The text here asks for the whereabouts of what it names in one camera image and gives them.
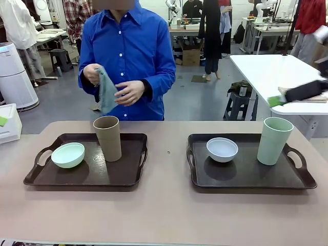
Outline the person's right hand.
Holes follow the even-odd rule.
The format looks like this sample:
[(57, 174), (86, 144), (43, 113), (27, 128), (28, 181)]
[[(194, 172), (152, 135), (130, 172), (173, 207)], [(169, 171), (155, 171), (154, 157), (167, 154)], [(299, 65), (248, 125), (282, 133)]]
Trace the person's right hand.
[(85, 78), (95, 87), (99, 85), (99, 68), (102, 68), (99, 64), (89, 64), (83, 69)]

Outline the person's left hand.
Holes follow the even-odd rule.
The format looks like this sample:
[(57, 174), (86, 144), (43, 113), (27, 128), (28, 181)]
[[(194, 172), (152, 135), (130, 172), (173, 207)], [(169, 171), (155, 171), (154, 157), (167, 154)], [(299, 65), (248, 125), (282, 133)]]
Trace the person's left hand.
[(136, 103), (145, 91), (145, 86), (140, 80), (126, 81), (115, 85), (118, 91), (115, 93), (115, 101), (125, 107)]

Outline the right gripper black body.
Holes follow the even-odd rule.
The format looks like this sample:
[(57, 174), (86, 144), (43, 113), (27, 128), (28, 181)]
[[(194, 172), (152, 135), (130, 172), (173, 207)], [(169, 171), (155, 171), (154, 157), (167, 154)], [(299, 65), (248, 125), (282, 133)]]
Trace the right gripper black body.
[(287, 90), (284, 97), (286, 102), (293, 102), (319, 96), (327, 90), (327, 80), (315, 80), (310, 83)]

